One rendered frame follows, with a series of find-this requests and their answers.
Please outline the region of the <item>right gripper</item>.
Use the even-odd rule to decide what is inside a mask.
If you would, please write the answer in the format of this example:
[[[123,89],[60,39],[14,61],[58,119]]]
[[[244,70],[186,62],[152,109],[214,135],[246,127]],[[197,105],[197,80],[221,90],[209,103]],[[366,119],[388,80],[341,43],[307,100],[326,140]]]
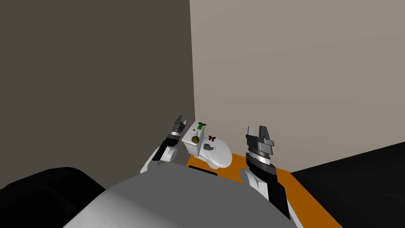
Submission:
[[[274,141],[270,140],[266,126],[259,126],[259,137],[256,136],[254,127],[248,126],[248,133],[245,136],[249,151],[273,155]]]

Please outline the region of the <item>white toilet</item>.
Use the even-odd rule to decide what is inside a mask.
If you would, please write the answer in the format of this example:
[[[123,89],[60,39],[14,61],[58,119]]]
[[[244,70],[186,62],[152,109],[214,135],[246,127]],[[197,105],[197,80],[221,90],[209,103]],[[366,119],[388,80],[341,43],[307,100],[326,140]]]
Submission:
[[[233,156],[230,148],[218,137],[205,134],[206,123],[195,121],[182,138],[188,153],[204,162],[213,169],[227,168]]]

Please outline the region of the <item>orange rug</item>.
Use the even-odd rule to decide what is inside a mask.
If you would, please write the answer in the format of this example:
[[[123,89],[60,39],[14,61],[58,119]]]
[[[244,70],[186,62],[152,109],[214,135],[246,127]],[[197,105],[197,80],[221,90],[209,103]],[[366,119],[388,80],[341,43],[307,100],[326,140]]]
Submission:
[[[227,168],[213,169],[206,162],[190,156],[187,166],[205,169],[225,179],[242,182],[240,169],[247,168],[246,159],[232,154],[232,163]],[[287,199],[298,216],[303,228],[343,228],[330,213],[286,170],[276,168],[278,181],[286,190]]]

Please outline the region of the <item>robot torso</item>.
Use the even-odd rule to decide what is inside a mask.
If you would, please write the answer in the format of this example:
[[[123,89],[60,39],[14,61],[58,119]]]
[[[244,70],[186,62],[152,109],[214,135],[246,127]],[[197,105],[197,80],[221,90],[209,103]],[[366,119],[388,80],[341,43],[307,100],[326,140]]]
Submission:
[[[164,163],[104,191],[64,228],[297,228],[251,186]]]

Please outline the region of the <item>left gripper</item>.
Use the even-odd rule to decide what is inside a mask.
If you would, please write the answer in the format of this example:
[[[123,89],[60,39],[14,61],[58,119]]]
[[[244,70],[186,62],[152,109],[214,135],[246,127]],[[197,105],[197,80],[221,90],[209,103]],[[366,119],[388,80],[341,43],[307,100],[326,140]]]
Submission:
[[[187,121],[181,121],[182,120],[182,115],[179,115],[178,118],[175,120],[174,126],[172,128],[172,134],[173,135],[180,135],[181,132],[184,130]]]

